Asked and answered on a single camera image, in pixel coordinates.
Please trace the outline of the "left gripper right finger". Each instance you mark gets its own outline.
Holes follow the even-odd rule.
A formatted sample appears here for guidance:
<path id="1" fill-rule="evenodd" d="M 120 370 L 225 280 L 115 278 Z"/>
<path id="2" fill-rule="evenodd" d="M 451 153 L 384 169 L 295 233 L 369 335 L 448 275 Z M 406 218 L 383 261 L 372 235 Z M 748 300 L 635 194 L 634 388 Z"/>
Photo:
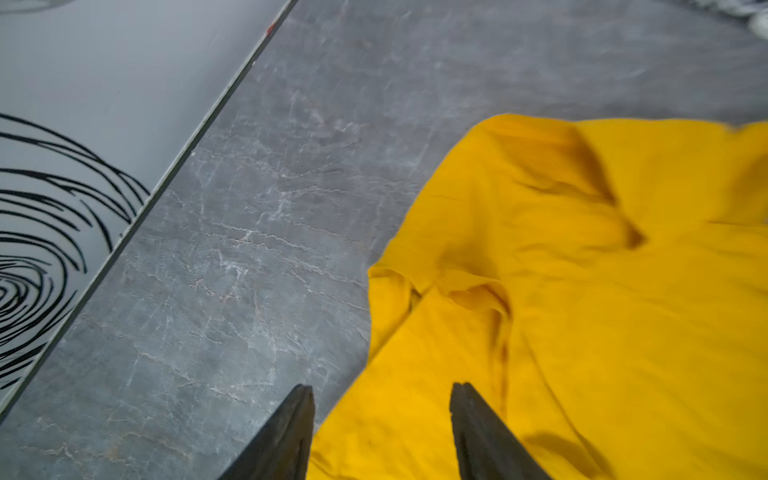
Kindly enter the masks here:
<path id="1" fill-rule="evenodd" d="M 454 383 L 449 410 L 463 480 L 551 480 L 470 383 Z"/>

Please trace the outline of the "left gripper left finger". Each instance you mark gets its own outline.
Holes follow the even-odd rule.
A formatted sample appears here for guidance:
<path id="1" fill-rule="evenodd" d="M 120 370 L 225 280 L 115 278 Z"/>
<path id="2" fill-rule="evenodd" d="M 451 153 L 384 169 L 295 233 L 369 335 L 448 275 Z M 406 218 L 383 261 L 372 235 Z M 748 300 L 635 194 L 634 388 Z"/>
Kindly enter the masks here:
<path id="1" fill-rule="evenodd" d="M 315 401 L 297 384 L 219 480 L 303 480 L 314 431 Z"/>

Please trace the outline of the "yellow t-shirt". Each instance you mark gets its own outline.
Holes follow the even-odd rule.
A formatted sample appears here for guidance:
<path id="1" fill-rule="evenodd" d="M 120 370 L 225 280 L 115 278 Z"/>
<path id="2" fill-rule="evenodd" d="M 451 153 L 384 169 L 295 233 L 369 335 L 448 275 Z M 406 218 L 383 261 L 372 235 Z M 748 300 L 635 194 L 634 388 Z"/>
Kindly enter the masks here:
<path id="1" fill-rule="evenodd" d="M 767 475 L 767 126 L 473 127 L 369 269 L 312 479 L 455 479 L 468 382 L 555 479 Z"/>

